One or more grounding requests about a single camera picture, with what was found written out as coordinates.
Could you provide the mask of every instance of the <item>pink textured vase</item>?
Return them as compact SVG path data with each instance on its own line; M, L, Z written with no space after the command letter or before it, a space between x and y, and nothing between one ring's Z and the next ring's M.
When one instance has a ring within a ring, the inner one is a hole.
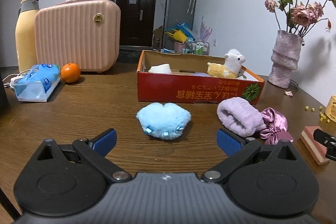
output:
M278 30L271 60L272 71L268 81L281 88L288 88L292 70L297 70L303 39L296 34Z

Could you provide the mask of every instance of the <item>yellow thermos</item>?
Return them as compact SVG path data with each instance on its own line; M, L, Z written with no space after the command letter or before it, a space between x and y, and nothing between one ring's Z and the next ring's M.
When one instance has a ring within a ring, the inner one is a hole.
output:
M37 64L35 49L35 17L39 0L22 0L15 29L16 54L19 71Z

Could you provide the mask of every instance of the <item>table surface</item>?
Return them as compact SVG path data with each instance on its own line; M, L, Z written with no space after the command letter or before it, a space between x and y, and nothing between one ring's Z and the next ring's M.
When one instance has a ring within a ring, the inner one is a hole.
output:
M320 184L313 216L325 224L335 223L336 162L318 166L299 137L305 126L315 125L335 134L336 123L319 122L320 103L303 90L288 90L293 92L293 97L266 83L256 108L261 111L273 107L286 115L294 145ZM216 132L222 127L216 104L179 104L192 114L192 120L183 135L174 141L150 139L143 133L135 116L149 103L137 100L134 64L116 64L103 74L82 75L78 84L59 85L48 103L20 103L13 91L7 89L6 93L10 107L0 116L0 186L15 206L12 193L15 180L46 138L69 144L77 138L93 138L108 128L115 128L118 142L107 158L133 175L137 171L201 175L226 158L216 145ZM315 107L316 111L306 111L306 105ZM0 208L0 223L11 223L3 208Z

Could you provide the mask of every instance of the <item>orange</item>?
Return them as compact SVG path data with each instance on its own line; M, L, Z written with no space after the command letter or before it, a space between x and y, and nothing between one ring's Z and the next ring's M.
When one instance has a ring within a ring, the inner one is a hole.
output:
M61 69L61 78L66 83L74 83L81 76L81 69L75 63L69 63Z

